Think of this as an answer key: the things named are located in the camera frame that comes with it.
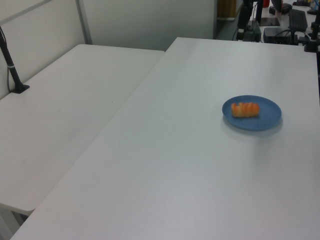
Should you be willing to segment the dark robot gripper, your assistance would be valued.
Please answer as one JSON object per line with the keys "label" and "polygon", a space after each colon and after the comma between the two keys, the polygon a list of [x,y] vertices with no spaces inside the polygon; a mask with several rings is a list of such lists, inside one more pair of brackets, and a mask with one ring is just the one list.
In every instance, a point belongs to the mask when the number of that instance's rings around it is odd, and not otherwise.
{"label": "dark robot gripper", "polygon": [[238,17],[238,29],[236,34],[236,40],[243,41],[245,30],[247,27],[247,24],[250,20],[250,17],[252,15],[252,8],[249,6],[243,6],[239,12]]}

